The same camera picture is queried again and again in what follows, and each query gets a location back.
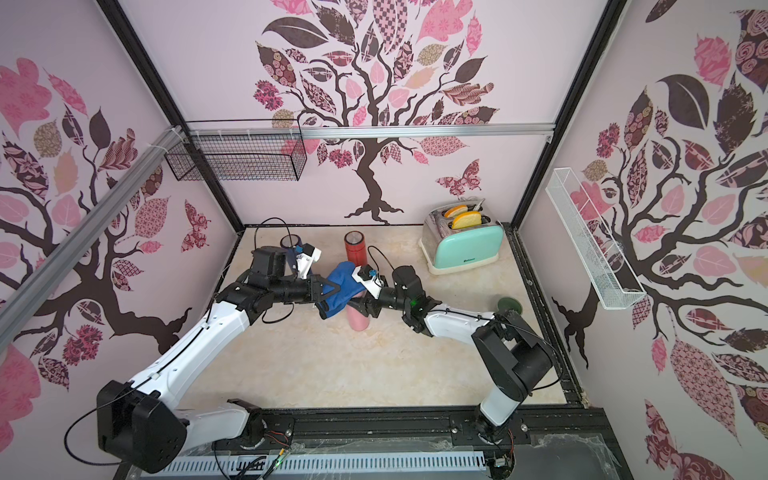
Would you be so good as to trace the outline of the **blue thermos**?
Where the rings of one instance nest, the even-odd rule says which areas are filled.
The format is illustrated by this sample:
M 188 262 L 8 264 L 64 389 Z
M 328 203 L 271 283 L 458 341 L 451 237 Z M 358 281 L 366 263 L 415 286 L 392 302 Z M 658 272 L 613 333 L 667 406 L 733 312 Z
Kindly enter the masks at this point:
M 292 271 L 297 269 L 296 248 L 302 245 L 301 238 L 296 234 L 286 234 L 280 240 L 280 247 L 285 252 L 285 258 L 287 265 Z

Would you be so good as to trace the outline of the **red thermos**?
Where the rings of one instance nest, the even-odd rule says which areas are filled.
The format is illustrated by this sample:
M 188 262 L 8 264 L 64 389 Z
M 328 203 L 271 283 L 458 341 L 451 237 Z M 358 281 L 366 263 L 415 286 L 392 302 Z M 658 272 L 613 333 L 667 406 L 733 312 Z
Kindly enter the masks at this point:
M 347 232 L 344 235 L 344 246 L 347 260 L 355 266 L 363 266 L 368 263 L 365 237 L 361 231 Z

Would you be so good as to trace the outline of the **pink thermos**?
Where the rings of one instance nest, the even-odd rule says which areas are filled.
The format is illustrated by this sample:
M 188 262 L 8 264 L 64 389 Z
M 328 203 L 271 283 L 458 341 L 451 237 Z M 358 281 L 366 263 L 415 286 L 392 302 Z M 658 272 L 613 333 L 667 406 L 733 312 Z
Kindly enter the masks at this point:
M 352 306 L 347 306 L 345 308 L 345 313 L 346 313 L 348 324 L 352 330 L 356 332 L 361 332 L 366 330 L 369 327 L 370 325 L 369 317 L 366 315 L 363 315 Z

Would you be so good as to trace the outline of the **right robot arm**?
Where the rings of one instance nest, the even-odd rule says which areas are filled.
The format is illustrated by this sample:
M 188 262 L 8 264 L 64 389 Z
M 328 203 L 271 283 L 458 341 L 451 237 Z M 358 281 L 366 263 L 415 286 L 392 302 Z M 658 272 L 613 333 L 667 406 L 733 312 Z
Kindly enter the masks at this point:
M 476 348 L 494 387 L 479 405 L 479 423 L 504 426 L 554 368 L 554 351 L 514 310 L 473 312 L 450 307 L 429 296 L 410 265 L 394 269 L 390 286 L 370 266 L 358 266 L 352 279 L 366 294 L 349 302 L 364 316 L 376 318 L 384 309 L 401 313 L 415 333 L 448 338 Z

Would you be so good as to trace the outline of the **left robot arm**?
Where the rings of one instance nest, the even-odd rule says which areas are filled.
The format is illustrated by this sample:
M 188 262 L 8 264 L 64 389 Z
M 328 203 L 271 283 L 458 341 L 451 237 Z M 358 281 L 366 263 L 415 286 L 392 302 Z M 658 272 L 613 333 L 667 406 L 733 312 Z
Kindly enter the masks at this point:
M 99 391 L 97 441 L 102 451 L 157 473 L 180 453 L 206 443 L 262 441 L 262 413 L 251 403 L 234 399 L 198 410 L 180 410 L 179 404 L 217 355 L 273 305 L 322 300 L 325 280 L 311 271 L 320 250 L 304 244 L 294 252 L 298 271 L 288 275 L 285 249 L 253 250 L 250 268 L 216 294 L 178 344 L 129 381 L 111 381 Z

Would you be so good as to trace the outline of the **blue microfiber cloth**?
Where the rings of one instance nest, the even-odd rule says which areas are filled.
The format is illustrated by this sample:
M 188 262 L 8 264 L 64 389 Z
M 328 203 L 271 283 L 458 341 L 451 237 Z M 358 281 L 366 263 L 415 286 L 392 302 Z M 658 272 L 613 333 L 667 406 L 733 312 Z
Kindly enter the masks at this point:
M 357 266 L 344 261 L 330 273 L 327 280 L 338 286 L 338 291 L 316 304 L 321 319 L 329 319 L 340 313 L 355 296 L 365 291 L 365 287 L 353 278 Z

